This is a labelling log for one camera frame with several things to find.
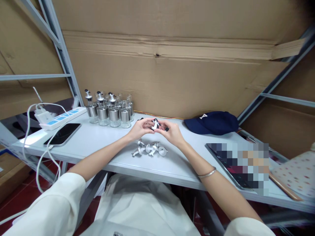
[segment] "navy baseball cap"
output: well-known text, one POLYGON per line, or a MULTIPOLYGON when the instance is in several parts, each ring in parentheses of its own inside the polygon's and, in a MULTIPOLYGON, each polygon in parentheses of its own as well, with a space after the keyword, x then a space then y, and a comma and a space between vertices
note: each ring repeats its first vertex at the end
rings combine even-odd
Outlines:
POLYGON ((239 122, 235 116, 227 111, 213 111, 198 118, 184 120, 190 131, 196 134, 224 135, 236 132, 239 122))

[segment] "orange wire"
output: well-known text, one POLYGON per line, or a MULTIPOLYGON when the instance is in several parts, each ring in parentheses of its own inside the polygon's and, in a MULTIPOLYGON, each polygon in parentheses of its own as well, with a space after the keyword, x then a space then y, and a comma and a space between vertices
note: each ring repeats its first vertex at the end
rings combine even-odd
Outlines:
POLYGON ((145 113, 145 112, 143 112, 143 111, 137 111, 137 112, 141 112, 141 113, 146 114, 146 115, 151 115, 151 116, 155 116, 155 117, 159 117, 159 118, 164 118, 164 119, 179 119, 179 120, 183 120, 182 118, 176 118, 176 117, 174 117, 174 118, 169 118, 169 117, 156 116, 156 115, 152 115, 152 114, 149 114, 149 113, 145 113))

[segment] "white charging cable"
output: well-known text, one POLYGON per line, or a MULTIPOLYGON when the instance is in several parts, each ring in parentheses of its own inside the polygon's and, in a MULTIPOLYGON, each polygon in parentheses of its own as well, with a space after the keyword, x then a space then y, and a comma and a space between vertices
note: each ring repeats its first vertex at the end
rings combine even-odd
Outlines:
MULTIPOLYGON (((60 173, 61 173, 60 162, 59 162, 59 164, 58 164, 58 163, 55 161, 55 159, 53 158, 53 156, 51 155, 50 150, 53 148, 53 145, 50 145, 50 142, 51 142, 51 140, 54 138, 54 136, 58 133, 58 131, 59 131, 62 127, 64 127, 64 126, 67 124, 68 120, 70 119, 70 115, 69 115, 69 113, 65 110, 65 108, 64 108, 63 106, 58 105, 58 104, 54 104, 54 103, 38 103, 38 104, 33 104, 33 105, 31 105, 31 106, 28 108, 28 110, 27 110, 27 130, 26 130, 26 133, 25 133, 24 143, 23 143, 23 147, 22 147, 22 153, 23 153, 23 157, 24 157, 25 160, 26 160, 26 155, 25 155, 26 139, 27 139, 27 137, 28 137, 28 135, 29 135, 29 131, 30 131, 30 128, 31 128, 30 110, 31 110, 31 108, 32 108, 33 106, 36 106, 36 108, 38 108, 38 106, 41 107, 41 106, 40 106, 41 104, 59 106, 59 107, 61 107, 61 108, 65 111, 66 114, 68 114, 68 117, 65 119, 65 123, 64 123, 62 126, 60 126, 60 127, 57 129, 57 131, 54 133, 54 135, 50 138, 50 140, 48 141, 48 144, 47 144, 47 146, 46 146, 45 152, 42 154, 42 156, 41 156, 41 157, 39 158, 39 160, 38 160, 38 164, 37 164, 37 168, 36 168, 36 184, 37 184, 38 190, 39 190, 41 193, 43 193, 44 191, 42 190, 42 188, 40 187, 40 184, 39 184, 39 167, 40 167, 41 161, 42 161, 44 155, 45 155, 46 153, 48 153, 50 159, 51 159, 51 160, 55 163, 55 165, 58 167, 57 174, 56 174, 56 177, 55 177, 54 182, 56 181, 57 176, 58 176, 58 179, 60 178, 60 173)), ((10 217, 8 217, 8 218, 2 220, 2 221, 0 221, 0 225, 2 225, 2 224, 4 224, 4 223, 8 222, 8 221, 11 220, 11 219, 14 219, 15 217, 18 217, 18 216, 24 214, 25 212, 27 212, 27 210, 28 210, 28 208, 25 209, 25 210, 23 210, 23 211, 21 211, 21 212, 19 212, 19 213, 16 213, 16 214, 12 215, 12 216, 10 216, 10 217)))

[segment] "polka dot fabric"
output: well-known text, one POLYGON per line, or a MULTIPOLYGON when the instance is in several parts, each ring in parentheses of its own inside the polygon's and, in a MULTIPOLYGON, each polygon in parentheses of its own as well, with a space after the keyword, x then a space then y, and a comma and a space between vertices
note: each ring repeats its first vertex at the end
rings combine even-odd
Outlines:
POLYGON ((314 151, 305 152, 271 172, 293 191, 315 198, 314 151))

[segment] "white shirt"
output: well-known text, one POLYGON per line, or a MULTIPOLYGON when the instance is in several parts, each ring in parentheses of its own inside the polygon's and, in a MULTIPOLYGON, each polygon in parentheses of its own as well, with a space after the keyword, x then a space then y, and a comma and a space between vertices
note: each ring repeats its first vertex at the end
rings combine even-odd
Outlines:
MULTIPOLYGON (((73 235, 85 189, 82 176, 65 173, 39 196, 4 236, 73 235)), ((103 193, 94 222, 82 236, 200 235, 180 200, 167 185, 115 174, 103 193)), ((225 236, 274 235, 258 220, 241 217, 225 236)))

